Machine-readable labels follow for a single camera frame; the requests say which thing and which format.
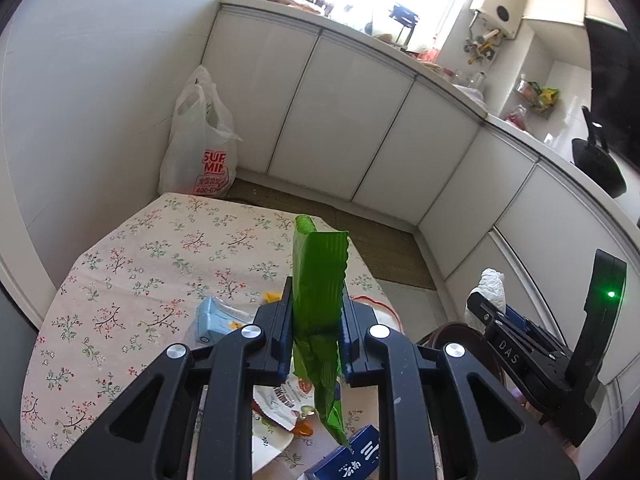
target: light blue package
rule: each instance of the light blue package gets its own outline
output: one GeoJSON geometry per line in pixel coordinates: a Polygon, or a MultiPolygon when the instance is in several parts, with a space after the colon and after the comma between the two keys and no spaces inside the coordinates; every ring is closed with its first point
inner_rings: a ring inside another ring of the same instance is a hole
{"type": "Polygon", "coordinates": [[[252,316],[236,310],[216,297],[205,298],[196,310],[196,341],[213,344],[226,334],[251,323],[252,316]]]}

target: baseboard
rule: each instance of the baseboard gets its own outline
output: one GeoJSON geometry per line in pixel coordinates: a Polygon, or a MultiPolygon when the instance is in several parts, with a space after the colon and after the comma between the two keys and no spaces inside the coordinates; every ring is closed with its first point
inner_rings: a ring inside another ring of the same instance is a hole
{"type": "Polygon", "coordinates": [[[242,180],[251,182],[252,184],[270,187],[271,189],[276,189],[284,193],[289,193],[301,198],[306,198],[308,200],[314,200],[315,202],[321,202],[323,204],[327,204],[335,207],[336,209],[344,211],[345,213],[360,216],[362,218],[366,218],[367,220],[378,222],[379,224],[384,224],[389,227],[393,227],[394,229],[405,231],[407,233],[413,234],[415,231],[415,226],[409,224],[409,222],[406,222],[404,220],[393,218],[392,216],[385,215],[384,213],[379,213],[378,211],[373,211],[372,209],[368,209],[353,202],[348,202],[347,200],[343,200],[335,196],[327,195],[319,191],[314,191],[313,189],[302,187],[298,184],[292,184],[290,182],[286,182],[285,180],[280,180],[279,178],[261,173],[255,173],[255,171],[245,170],[244,168],[238,168],[238,173],[236,176],[242,180]]]}
{"type": "Polygon", "coordinates": [[[440,272],[440,267],[436,263],[436,259],[427,245],[427,240],[424,239],[424,236],[422,236],[422,233],[418,231],[417,228],[414,228],[414,238],[415,242],[418,244],[418,248],[420,249],[424,262],[427,264],[427,269],[429,269],[431,277],[433,278],[433,283],[438,291],[447,319],[449,319],[449,321],[460,321],[458,311],[456,310],[453,299],[449,294],[449,289],[447,288],[444,278],[442,277],[442,273],[440,272]]]}

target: white tile wall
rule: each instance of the white tile wall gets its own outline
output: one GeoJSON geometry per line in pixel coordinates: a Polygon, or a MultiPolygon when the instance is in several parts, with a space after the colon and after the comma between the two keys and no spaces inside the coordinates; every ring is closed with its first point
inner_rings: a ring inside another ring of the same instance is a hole
{"type": "Polygon", "coordinates": [[[0,59],[15,194],[55,285],[156,192],[216,0],[24,0],[0,59]]]}

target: brown bowl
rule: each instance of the brown bowl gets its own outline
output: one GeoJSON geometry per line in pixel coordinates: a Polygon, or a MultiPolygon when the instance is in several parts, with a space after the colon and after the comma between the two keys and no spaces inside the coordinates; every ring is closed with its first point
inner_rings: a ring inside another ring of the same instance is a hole
{"type": "Polygon", "coordinates": [[[444,324],[418,342],[419,345],[437,350],[443,348],[447,343],[461,344],[465,349],[469,350],[496,379],[502,384],[505,384],[504,371],[495,358],[494,349],[478,330],[464,323],[451,322],[444,324]]]}

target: blue box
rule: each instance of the blue box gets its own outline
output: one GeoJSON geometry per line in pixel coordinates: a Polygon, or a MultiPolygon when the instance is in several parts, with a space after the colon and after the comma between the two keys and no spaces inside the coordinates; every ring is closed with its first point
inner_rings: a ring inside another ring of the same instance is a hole
{"type": "Polygon", "coordinates": [[[353,435],[349,442],[353,454],[343,446],[337,447],[305,471],[305,480],[366,480],[380,464],[380,434],[369,424],[353,435]]]}

